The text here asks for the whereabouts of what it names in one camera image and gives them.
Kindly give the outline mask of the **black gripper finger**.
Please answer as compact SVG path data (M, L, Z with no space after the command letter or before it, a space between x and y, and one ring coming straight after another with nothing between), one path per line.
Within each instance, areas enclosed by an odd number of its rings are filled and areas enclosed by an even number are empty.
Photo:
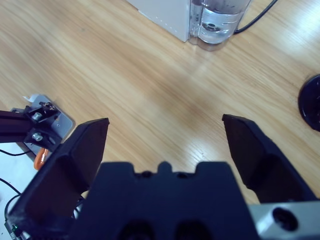
M50 155L8 213L16 225L69 221L102 162L108 118L87 121Z
M254 121L230 114L224 114L222 121L242 182L260 203L318 200L280 148Z

